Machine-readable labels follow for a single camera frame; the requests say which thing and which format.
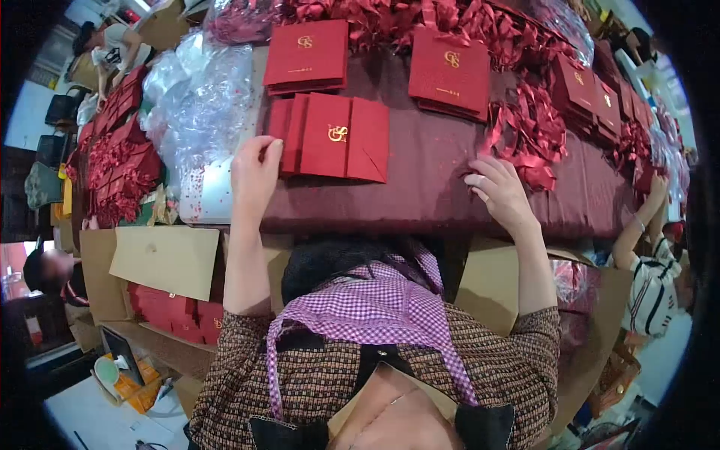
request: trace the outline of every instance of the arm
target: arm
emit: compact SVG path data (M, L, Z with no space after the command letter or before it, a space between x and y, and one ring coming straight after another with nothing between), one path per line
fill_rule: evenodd
M107 99L105 97L105 86L107 84L107 71L102 64L97 66L97 106L96 110L102 109L102 104Z
M665 197L667 197L667 179L655 174L652 176L650 195L647 196L645 203L635 213L635 218L620 233L620 237L613 245L613 260L618 269L631 270L633 263L637 260L635 246L643 233L643 228L655 216L665 201Z
M223 300L225 310L233 314L262 316L271 312L260 221L275 190L281 155L280 139L258 136L247 141L233 159L233 214Z
M520 316L557 306L555 282L540 223L528 203L520 178L507 161L489 156L470 163L481 175L469 175L490 214L510 233L518 252L518 311Z
M122 79L125 77L125 72L135 63L135 58L138 56L138 51L140 50L140 44L143 43L142 37L130 28L122 34L122 41L127 45L127 55L122 65L118 68L119 73L112 79L113 88L122 82Z

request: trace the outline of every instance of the table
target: table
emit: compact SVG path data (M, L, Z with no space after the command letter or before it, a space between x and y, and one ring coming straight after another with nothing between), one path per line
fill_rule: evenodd
M242 140L262 130L264 55L253 54L255 102ZM482 201L461 180L482 142L485 126L421 112L408 97L410 59L379 50L348 62L348 88L340 95L378 101L390 108L388 183L294 177L279 181L266 212L267 233L433 233L501 235ZM491 99L509 99L515 73L491 73ZM568 157L555 164L553 192L531 194L530 204L546 237L616 237L635 208L628 181L615 174L602 151L571 132ZM179 213L191 225L230 222L230 158L184 180Z

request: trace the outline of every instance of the worker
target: worker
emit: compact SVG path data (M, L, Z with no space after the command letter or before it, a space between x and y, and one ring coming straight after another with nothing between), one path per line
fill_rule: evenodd
M414 240L307 244L271 313L259 226L283 142L248 140L231 165L222 333L190 422L226 449L526 449L557 411L559 316L541 227L513 166L481 156L465 183L518 252L519 317L501 337L442 300ZM310 286L306 279L321 280Z
M145 44L135 30L123 24L96 30L92 22L85 22L80 27L80 34L73 41L73 52L76 57L90 52L98 73L98 110L107 99L107 78L114 69L118 72L112 79L112 89L118 87L132 69L142 64L150 65L157 54L157 50Z
M689 264L680 265L670 248L672 234L663 233L669 198L667 178L655 173L647 200L613 244L608 261L633 272L622 327L643 336L663 336L670 321L694 301ZM634 249L646 228L652 255L638 257Z
M610 37L610 44L613 53L619 49L625 50L637 66L642 66L648 60L657 62L657 48L660 43L655 36L650 36L642 28L635 27L623 35L615 33Z
M59 294L69 305L89 306L80 258L59 248L44 251L40 246L33 250L22 267L22 277L31 291Z

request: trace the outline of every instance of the dark hair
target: dark hair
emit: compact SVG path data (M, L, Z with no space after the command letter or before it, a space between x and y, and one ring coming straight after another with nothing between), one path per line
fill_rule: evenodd
M92 22L85 22L80 27L80 32L73 41L73 54L78 57L85 53L85 45L92 37L92 33L95 31L95 24Z

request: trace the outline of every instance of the woman's right hand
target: woman's right hand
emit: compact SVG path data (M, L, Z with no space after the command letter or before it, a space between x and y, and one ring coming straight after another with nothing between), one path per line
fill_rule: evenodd
M230 167L233 209L255 230L275 192L282 148L282 139L256 136L240 146Z
M487 210L514 238L539 230L540 223L530 209L525 189L515 167L492 156L479 156L470 167L480 174L465 177L465 184L487 205Z

